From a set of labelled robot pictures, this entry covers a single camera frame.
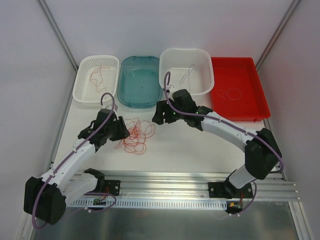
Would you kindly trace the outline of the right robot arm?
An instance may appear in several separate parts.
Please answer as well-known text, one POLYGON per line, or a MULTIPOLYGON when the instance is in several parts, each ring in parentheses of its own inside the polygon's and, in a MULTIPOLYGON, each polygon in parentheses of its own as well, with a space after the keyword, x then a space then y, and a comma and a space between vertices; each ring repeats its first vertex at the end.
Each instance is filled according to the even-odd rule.
POLYGON ((152 122, 158 125, 178 120, 183 120, 191 128, 214 134, 243 151, 244 164, 216 190, 225 198, 238 196, 246 184, 264 180, 276 164, 281 163, 282 154, 270 130, 247 130, 206 106, 198 106, 186 89, 158 101, 152 118, 152 122))

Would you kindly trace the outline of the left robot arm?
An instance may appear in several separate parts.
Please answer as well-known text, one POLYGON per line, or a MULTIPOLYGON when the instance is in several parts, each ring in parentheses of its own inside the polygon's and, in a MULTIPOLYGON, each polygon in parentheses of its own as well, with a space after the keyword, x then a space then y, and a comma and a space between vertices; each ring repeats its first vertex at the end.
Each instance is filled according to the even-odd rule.
POLYGON ((89 168, 78 179, 71 178, 107 141, 119 141, 129 135, 122 116, 101 109, 58 165, 40 177, 30 177, 25 183, 23 210, 31 215, 33 227, 41 229, 37 220, 45 225, 56 224, 67 207, 86 193, 108 195, 105 174, 99 170, 89 168))

